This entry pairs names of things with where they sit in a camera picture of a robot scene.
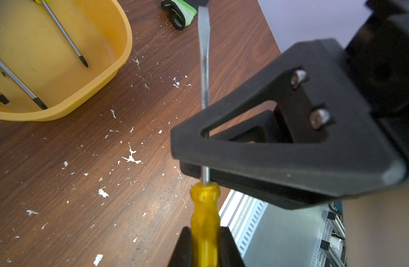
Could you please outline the yellow plastic storage box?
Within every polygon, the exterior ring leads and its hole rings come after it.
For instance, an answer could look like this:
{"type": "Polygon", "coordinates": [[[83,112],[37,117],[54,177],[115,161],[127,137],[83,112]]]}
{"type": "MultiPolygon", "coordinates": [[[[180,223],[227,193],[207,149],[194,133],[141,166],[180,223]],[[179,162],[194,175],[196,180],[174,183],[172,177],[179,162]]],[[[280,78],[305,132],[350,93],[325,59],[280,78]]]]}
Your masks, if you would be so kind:
{"type": "Polygon", "coordinates": [[[39,108],[0,71],[0,120],[50,121],[66,116],[118,73],[132,50],[132,31],[117,1],[50,1],[86,59],[83,64],[51,16],[34,1],[0,1],[0,60],[47,106],[39,108]]]}

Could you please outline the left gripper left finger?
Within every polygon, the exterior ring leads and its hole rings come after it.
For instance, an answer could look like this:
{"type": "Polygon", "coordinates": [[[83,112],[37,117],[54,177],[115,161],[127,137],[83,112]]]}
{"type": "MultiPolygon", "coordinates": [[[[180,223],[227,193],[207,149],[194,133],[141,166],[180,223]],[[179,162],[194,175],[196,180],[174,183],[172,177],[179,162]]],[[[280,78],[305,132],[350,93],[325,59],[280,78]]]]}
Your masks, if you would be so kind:
{"type": "Polygon", "coordinates": [[[189,227],[184,227],[179,235],[168,267],[192,267],[192,233],[189,227]]]}

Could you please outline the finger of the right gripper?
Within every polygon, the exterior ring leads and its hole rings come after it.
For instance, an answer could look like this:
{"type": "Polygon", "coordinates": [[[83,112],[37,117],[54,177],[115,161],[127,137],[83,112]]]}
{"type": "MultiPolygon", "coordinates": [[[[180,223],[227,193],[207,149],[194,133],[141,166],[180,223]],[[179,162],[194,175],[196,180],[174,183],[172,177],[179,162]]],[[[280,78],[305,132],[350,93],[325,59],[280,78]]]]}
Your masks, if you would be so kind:
{"type": "Polygon", "coordinates": [[[300,42],[223,99],[177,125],[172,156],[184,174],[223,169],[218,159],[235,145],[213,136],[261,112],[272,111],[282,141],[248,147],[272,159],[263,178],[290,188],[348,198],[402,184],[399,150],[371,116],[371,107],[347,72],[333,39],[300,42]]]}
{"type": "Polygon", "coordinates": [[[280,185],[274,178],[264,179],[262,164],[270,162],[272,158],[260,151],[249,152],[238,148],[242,143],[251,147],[283,140],[281,128],[272,111],[261,112],[215,134],[213,138],[235,145],[234,149],[229,149],[218,159],[218,163],[224,165],[224,168],[211,169],[211,179],[219,185],[286,210],[334,202],[335,199],[331,196],[280,185]]]}

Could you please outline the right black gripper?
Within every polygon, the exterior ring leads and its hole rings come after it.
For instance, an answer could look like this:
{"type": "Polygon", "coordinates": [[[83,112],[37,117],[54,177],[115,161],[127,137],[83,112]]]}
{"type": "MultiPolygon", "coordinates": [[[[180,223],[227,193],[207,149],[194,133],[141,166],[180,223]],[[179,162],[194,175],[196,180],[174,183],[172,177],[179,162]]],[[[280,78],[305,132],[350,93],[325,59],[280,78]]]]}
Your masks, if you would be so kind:
{"type": "Polygon", "coordinates": [[[409,1],[366,1],[369,18],[345,48],[347,72],[399,150],[409,180],[409,1]]]}

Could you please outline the black yellow grip screwdriver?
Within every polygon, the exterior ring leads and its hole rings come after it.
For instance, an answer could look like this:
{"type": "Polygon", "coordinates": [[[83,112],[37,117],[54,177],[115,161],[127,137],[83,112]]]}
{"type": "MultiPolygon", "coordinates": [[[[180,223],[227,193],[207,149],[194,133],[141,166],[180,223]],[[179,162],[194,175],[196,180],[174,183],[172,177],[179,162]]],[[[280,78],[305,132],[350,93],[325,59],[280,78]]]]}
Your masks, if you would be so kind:
{"type": "Polygon", "coordinates": [[[74,53],[77,55],[77,57],[80,59],[80,61],[82,62],[82,64],[86,67],[89,68],[88,62],[86,61],[86,59],[84,58],[84,56],[82,55],[82,53],[80,52],[80,50],[77,48],[77,46],[75,45],[75,43],[73,42],[73,40],[71,39],[70,35],[68,34],[68,32],[65,30],[64,26],[62,25],[62,23],[60,22],[60,20],[58,19],[58,17],[55,15],[55,13],[52,11],[51,7],[49,6],[47,1],[35,1],[38,4],[41,4],[45,10],[47,11],[47,13],[51,16],[51,18],[53,19],[53,21],[55,22],[55,24],[57,25],[57,27],[60,29],[60,31],[62,32],[63,36],[65,37],[65,39],[67,40],[67,42],[70,44],[70,46],[72,47],[72,50],[74,50],[74,53]]]}

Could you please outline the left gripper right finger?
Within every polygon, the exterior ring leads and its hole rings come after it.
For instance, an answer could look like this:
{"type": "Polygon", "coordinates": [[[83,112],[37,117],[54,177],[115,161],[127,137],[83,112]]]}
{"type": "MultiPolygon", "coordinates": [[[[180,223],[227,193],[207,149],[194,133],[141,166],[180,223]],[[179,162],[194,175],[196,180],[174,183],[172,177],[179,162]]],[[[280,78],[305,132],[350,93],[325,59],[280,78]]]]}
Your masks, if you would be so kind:
{"type": "Polygon", "coordinates": [[[232,233],[228,227],[221,227],[221,267],[245,267],[232,233]]]}

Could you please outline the yellow handled screwdriver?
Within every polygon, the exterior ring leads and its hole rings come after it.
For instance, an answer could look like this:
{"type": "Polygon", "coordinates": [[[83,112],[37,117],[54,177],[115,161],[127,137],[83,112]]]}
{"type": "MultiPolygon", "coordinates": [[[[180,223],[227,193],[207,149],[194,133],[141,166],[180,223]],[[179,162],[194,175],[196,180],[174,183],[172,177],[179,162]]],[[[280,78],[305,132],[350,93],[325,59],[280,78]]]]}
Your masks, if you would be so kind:
{"type": "MultiPolygon", "coordinates": [[[[198,37],[201,62],[201,108],[210,105],[209,47],[210,15],[205,6],[198,8],[198,37]]],[[[191,220],[192,265],[194,267],[218,267],[220,256],[220,216],[217,201],[220,187],[211,182],[210,168],[201,168],[200,182],[191,189],[194,212],[191,220]]]]}

